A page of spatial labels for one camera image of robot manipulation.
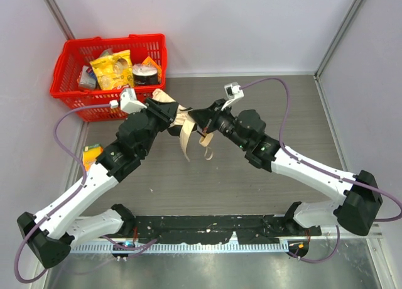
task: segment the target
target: red plastic basket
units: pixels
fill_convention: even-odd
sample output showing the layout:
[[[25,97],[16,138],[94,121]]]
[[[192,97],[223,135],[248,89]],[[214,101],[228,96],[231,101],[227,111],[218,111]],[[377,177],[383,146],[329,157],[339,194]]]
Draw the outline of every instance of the red plastic basket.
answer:
[[[108,48],[113,52],[130,49],[133,64],[142,63],[150,56],[161,68],[162,78],[160,85],[135,87],[138,100],[143,102],[151,96],[155,89],[165,89],[165,74],[168,66],[168,52],[165,46],[165,36],[157,33],[153,35],[129,35],[127,38],[70,40],[64,44],[63,52],[59,56],[50,94],[63,101],[69,108],[107,104],[118,99],[121,90],[78,90],[77,79],[84,65],[90,66]],[[84,121],[108,121],[124,119],[127,114],[120,109],[89,109],[77,113]]]

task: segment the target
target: yellow package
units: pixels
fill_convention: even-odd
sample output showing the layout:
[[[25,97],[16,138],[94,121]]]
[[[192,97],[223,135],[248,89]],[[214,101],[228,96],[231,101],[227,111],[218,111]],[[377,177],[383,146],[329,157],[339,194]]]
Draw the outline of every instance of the yellow package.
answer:
[[[118,89],[125,85],[134,87],[130,50],[97,58],[90,65],[102,90]]]
[[[85,170],[88,171],[90,166],[96,161],[96,158],[103,152],[103,148],[100,144],[94,144],[92,146],[86,146],[82,152],[82,163]]]
[[[158,71],[159,83],[161,82],[161,79],[162,79],[162,68],[161,68],[154,60],[152,60],[151,57],[146,58],[146,59],[143,61],[142,65],[145,65],[145,66],[154,66],[154,67],[157,69],[157,71]]]

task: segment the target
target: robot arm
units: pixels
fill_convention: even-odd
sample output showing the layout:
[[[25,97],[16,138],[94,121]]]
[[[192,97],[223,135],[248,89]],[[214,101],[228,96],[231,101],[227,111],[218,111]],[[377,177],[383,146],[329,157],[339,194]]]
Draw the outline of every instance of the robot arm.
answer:
[[[228,101],[238,101],[242,97],[242,93],[236,97],[241,91],[238,88],[237,83],[225,86]],[[377,187],[373,175],[366,171],[354,175],[331,168],[298,154],[288,146],[286,151],[283,150],[278,140],[264,133],[266,123],[255,110],[242,111],[235,117],[228,101],[219,99],[208,108],[190,111],[189,115],[205,134],[216,130],[221,132],[246,152],[245,158],[256,168],[294,178],[331,199],[316,204],[295,202],[285,215],[289,218],[289,228],[339,224],[354,234],[368,234],[383,202],[381,195],[342,179],[354,179]]]
[[[174,121],[178,103],[147,99],[144,105],[136,100],[131,89],[126,89],[121,94],[120,105],[122,110],[135,114],[130,114],[119,126],[117,139],[97,157],[87,173],[84,187],[51,217],[48,213],[76,192],[82,179],[35,215],[25,212],[18,217],[23,237],[44,217],[48,218],[28,240],[28,246],[45,268],[59,264],[71,248],[85,241],[114,233],[127,236],[135,226],[132,213],[120,204],[95,217],[77,218],[97,198],[140,166],[156,135]]]

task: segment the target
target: black base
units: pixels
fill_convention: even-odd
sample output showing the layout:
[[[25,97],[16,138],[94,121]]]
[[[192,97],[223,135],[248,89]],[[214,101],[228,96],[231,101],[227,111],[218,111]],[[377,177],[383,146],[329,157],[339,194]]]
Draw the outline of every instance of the black base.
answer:
[[[19,230],[25,237],[36,225],[35,217],[29,212],[25,212],[17,219]],[[74,237],[67,233],[59,240],[49,238],[47,231],[37,229],[31,239],[28,240],[28,246],[35,256],[40,260],[43,267],[51,268],[63,261],[70,253],[70,243]]]
[[[274,215],[136,217],[139,242],[157,239],[161,244],[224,244],[229,242],[233,232],[236,232],[239,244],[278,243],[280,237],[306,235],[306,229],[290,231],[286,224],[285,217]],[[321,229],[311,227],[309,234],[320,236]]]
[[[374,176],[364,170],[356,176],[356,181],[378,188]],[[358,236],[368,235],[383,204],[383,198],[379,193],[358,185],[353,185],[351,190],[345,191],[344,194],[344,203],[334,210],[339,225]]]

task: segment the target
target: gray floor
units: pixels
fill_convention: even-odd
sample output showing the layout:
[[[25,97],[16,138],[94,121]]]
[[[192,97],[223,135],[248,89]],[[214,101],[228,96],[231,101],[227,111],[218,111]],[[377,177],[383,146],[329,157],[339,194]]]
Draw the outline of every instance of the gray floor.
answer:
[[[256,77],[169,79],[167,92],[184,106],[203,108],[224,97],[223,86],[246,84]],[[340,162],[312,76],[283,77],[290,86],[292,108],[285,142],[298,152],[334,168]],[[245,92],[234,113],[256,109],[274,138],[285,111],[285,92],[277,82]],[[87,144],[107,145],[120,121],[91,123]],[[297,200],[325,200],[318,192],[286,177],[252,167],[244,154],[219,133],[212,142],[214,158],[194,135],[188,147],[190,163],[177,138],[160,134],[143,164],[84,213],[95,215],[123,203],[135,214],[270,214],[284,213]],[[312,242],[310,258],[329,254],[334,242]],[[88,271],[110,255],[71,255],[66,270]],[[285,254],[144,255],[127,263],[113,261],[82,276],[51,270],[46,289],[70,288],[380,288],[364,239],[342,240],[337,254],[323,264],[301,263]]]
[[[365,242],[342,240],[337,254],[322,264],[274,253],[145,254],[127,262],[112,261],[85,275],[72,272],[91,271],[111,255],[75,254],[62,271],[62,265],[51,270],[45,289],[380,288]],[[314,240],[308,255],[323,258],[334,244],[334,240]]]
[[[340,168],[328,122],[311,75],[282,77],[290,86],[292,107],[285,129],[285,143],[301,154]],[[185,107],[204,108],[225,96],[223,86],[246,84],[257,77],[168,79],[166,91]],[[233,112],[256,109],[266,122],[266,132],[278,138],[285,111],[285,91],[269,81],[245,91]],[[121,121],[91,123],[87,144],[104,146],[115,138]],[[294,201],[315,202],[326,197],[290,178],[257,170],[244,153],[216,133],[214,157],[205,161],[204,149],[193,134],[188,146],[190,162],[183,156],[178,138],[161,133],[143,164],[116,188],[94,202],[85,215],[95,215],[115,203],[135,214],[280,214]]]

